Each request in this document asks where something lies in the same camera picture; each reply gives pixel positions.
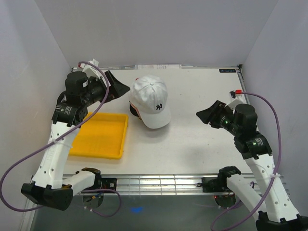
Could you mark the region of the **pink baseball cap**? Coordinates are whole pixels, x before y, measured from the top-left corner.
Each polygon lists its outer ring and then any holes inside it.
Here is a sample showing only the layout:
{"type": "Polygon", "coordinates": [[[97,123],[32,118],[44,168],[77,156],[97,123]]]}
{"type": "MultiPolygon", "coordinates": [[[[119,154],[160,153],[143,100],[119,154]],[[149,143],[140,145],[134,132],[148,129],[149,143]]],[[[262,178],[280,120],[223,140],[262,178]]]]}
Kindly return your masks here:
{"type": "Polygon", "coordinates": [[[136,111],[135,114],[141,119],[139,112],[139,107],[141,105],[141,89],[142,89],[142,78],[137,78],[132,84],[131,93],[130,93],[130,105],[136,111]]]}

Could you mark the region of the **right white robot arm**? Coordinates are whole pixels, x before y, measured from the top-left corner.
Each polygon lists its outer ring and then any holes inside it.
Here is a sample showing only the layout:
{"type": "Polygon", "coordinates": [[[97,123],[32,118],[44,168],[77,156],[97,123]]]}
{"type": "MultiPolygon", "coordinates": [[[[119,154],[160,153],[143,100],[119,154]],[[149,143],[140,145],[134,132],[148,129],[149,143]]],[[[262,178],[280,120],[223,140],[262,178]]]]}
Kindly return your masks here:
{"type": "Polygon", "coordinates": [[[306,231],[308,218],[299,214],[292,204],[280,176],[275,172],[271,147],[257,130],[257,114],[253,106],[241,103],[234,108],[216,101],[196,113],[205,124],[223,128],[234,136],[234,144],[254,174],[260,193],[244,181],[238,168],[220,169],[218,187],[233,191],[247,209],[253,212],[259,231],[306,231]]]}

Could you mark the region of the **black NY baseball cap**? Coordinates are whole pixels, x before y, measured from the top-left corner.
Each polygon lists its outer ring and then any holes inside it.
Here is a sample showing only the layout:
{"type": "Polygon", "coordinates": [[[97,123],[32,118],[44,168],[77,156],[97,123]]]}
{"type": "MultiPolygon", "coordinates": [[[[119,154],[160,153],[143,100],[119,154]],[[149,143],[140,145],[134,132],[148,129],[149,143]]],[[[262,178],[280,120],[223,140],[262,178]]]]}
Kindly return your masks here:
{"type": "Polygon", "coordinates": [[[137,117],[139,120],[142,120],[138,109],[133,104],[129,105],[129,109],[130,109],[130,112],[133,116],[137,117]]]}

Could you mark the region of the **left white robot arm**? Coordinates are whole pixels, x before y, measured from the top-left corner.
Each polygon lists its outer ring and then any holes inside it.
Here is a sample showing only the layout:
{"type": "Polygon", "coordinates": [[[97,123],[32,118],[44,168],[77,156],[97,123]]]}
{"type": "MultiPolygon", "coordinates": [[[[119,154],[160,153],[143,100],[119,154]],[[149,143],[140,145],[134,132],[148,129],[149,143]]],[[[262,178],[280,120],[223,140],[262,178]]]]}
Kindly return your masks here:
{"type": "Polygon", "coordinates": [[[21,193],[33,203],[64,211],[79,192],[97,192],[102,188],[98,169],[85,167],[66,179],[63,179],[63,173],[88,107],[96,102],[108,103],[118,99],[130,90],[110,71],[106,71],[105,75],[106,81],[100,77],[88,77],[82,71],[67,75],[65,91],[59,97],[52,116],[49,147],[31,182],[21,188],[21,193]]]}

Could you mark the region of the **white NY baseball cap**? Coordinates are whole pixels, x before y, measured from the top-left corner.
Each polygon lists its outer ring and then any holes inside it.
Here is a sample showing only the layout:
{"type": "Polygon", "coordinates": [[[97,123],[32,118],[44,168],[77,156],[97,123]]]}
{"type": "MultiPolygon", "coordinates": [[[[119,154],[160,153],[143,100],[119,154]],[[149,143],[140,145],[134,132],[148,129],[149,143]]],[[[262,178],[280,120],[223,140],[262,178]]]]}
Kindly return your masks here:
{"type": "Polygon", "coordinates": [[[163,79],[157,76],[146,75],[141,78],[142,89],[140,91],[141,105],[139,112],[142,121],[148,128],[162,128],[171,121],[171,112],[167,104],[167,86],[163,79]]]}

